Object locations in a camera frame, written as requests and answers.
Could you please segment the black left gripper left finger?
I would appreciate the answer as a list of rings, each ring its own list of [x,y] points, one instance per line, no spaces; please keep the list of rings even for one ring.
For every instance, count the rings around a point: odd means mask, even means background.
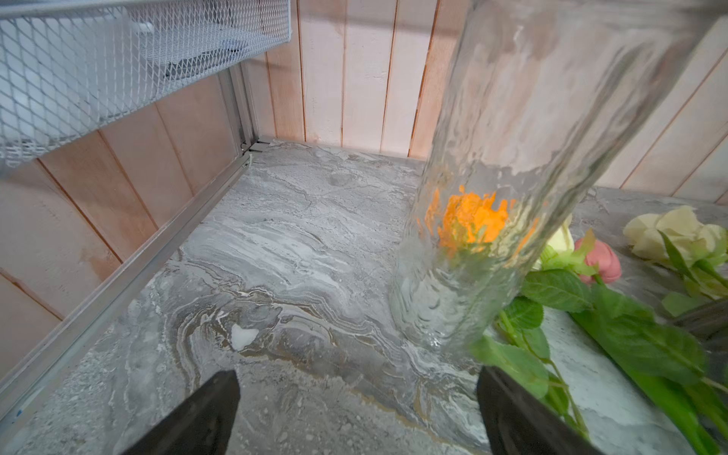
[[[240,398],[235,371],[220,371],[125,453],[224,454]]]

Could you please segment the pink rose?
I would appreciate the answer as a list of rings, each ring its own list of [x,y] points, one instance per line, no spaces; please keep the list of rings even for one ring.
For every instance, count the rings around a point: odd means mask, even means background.
[[[621,277],[616,254],[597,241],[585,264],[596,269],[595,308],[572,318],[674,425],[696,454],[719,454],[706,419],[727,436],[727,407],[707,382],[707,353],[686,330],[657,322],[650,308],[608,288]]]

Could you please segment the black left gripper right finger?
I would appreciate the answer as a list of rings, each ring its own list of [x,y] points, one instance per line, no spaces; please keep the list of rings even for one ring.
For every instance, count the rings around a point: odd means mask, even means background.
[[[494,454],[601,453],[498,367],[481,369],[476,396]]]

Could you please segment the orange rose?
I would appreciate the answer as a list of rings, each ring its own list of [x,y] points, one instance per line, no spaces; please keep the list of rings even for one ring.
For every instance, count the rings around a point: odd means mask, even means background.
[[[460,186],[458,195],[451,195],[441,204],[436,189],[423,219],[417,219],[420,232],[426,228],[436,235],[439,248],[454,254],[461,250],[482,252],[499,239],[508,221],[519,208],[516,199],[497,202],[496,193],[466,193]]]

